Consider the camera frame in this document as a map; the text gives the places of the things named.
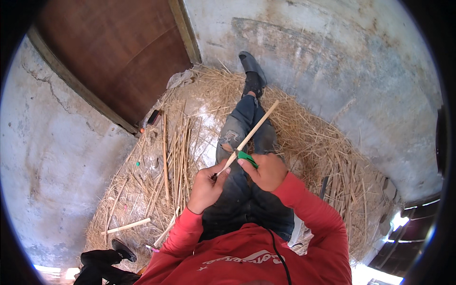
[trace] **green utility knife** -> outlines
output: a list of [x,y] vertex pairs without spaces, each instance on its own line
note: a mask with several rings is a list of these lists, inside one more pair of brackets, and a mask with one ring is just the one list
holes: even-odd
[[246,154],[242,150],[235,150],[235,151],[236,151],[236,154],[238,155],[238,158],[245,159],[248,162],[250,162],[250,164],[253,165],[255,168],[258,168],[258,164],[255,163],[254,159],[250,155]]

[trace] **black pants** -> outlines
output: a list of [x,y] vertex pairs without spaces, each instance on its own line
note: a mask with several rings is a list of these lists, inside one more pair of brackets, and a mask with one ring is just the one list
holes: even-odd
[[[263,109],[253,96],[246,95],[239,101],[220,132],[217,163],[231,156],[226,149],[237,148],[263,115]],[[255,153],[274,152],[277,135],[268,119],[253,135],[253,140]],[[294,218],[293,209],[285,207],[276,195],[261,190],[255,183],[249,185],[247,173],[234,161],[220,198],[204,211],[200,241],[239,230],[245,223],[256,223],[289,241],[295,227]]]
[[140,278],[139,275],[111,266],[119,264],[121,260],[122,257],[113,249],[82,253],[81,262],[84,267],[74,285],[101,285],[102,278],[116,285],[135,283]]

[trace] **weathered wall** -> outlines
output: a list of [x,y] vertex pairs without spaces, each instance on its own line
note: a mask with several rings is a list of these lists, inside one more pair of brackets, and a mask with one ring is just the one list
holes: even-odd
[[441,188],[439,82],[396,0],[185,0],[205,65],[242,71],[251,52],[269,83],[333,122],[406,201]]
[[32,262],[78,266],[85,228],[135,138],[70,89],[28,38],[5,84],[0,134],[3,194]]

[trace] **person's left hand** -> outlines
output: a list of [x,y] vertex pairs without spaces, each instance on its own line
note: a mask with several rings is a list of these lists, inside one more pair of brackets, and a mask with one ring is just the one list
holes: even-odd
[[228,178],[231,168],[228,167],[225,171],[220,173],[217,177],[217,181],[212,180],[211,177],[215,173],[221,171],[226,162],[227,159],[224,159],[217,165],[198,171],[195,176],[195,181],[193,182],[192,193],[190,194],[190,200],[187,203],[187,209],[199,215],[218,200],[222,194],[223,185]]

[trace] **brown door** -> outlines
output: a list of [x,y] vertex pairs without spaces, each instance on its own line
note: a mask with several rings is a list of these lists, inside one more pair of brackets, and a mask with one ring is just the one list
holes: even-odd
[[50,0],[36,26],[69,71],[130,124],[191,67],[167,0]]

